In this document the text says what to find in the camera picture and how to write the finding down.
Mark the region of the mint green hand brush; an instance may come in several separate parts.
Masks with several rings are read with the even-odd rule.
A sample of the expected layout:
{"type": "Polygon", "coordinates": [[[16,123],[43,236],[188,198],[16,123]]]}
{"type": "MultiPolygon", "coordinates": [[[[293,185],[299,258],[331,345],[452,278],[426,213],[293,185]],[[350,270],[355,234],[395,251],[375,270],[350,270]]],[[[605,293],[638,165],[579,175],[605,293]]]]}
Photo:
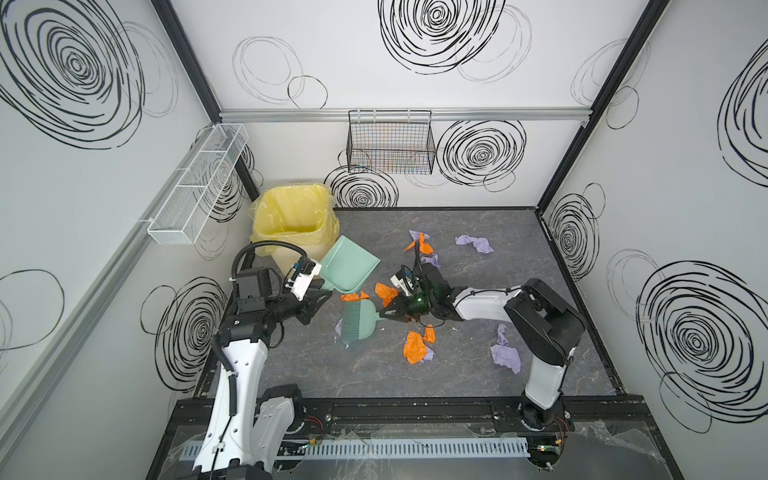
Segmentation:
{"type": "Polygon", "coordinates": [[[342,308],[341,340],[351,345],[369,338],[376,329],[380,316],[376,305],[369,299],[345,302],[342,308]]]}

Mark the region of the mint green dustpan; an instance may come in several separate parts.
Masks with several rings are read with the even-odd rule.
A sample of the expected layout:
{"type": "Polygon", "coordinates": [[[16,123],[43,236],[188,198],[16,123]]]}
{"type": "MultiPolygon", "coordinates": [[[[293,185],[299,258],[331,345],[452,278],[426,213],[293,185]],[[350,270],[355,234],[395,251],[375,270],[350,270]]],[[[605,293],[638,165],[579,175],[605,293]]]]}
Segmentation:
{"type": "Polygon", "coordinates": [[[378,257],[341,235],[320,261],[322,289],[356,293],[379,263],[378,257]]]}

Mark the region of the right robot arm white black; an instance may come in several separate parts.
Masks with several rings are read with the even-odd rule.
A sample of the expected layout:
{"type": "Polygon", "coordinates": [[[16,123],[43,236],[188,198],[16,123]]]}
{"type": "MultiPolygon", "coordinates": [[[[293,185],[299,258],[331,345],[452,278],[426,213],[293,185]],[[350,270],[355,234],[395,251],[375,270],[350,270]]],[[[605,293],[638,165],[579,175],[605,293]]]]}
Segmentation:
{"type": "Polygon", "coordinates": [[[496,321],[513,326],[532,355],[518,406],[523,425],[542,431],[555,422],[562,386],[586,322],[571,304],[538,278],[504,288],[452,287],[440,270],[422,260],[423,240],[409,247],[415,260],[392,277],[398,294],[382,306],[385,319],[496,321]]]}

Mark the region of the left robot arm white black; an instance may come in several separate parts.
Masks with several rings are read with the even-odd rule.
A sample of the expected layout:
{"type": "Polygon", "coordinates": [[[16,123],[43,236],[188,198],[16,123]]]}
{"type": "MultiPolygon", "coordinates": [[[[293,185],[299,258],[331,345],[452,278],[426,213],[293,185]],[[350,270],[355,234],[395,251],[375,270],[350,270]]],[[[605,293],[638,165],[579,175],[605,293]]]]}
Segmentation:
{"type": "Polygon", "coordinates": [[[308,325],[331,297],[314,276],[321,266],[304,249],[285,241],[258,241],[235,256],[233,300],[225,311],[211,350],[220,377],[203,444],[189,474],[192,479],[269,479],[285,435],[302,426],[302,394],[295,384],[258,394],[262,371],[273,349],[271,336],[294,318],[308,325]],[[271,268],[246,268],[242,259],[263,246],[299,256],[286,275],[271,268]]]}

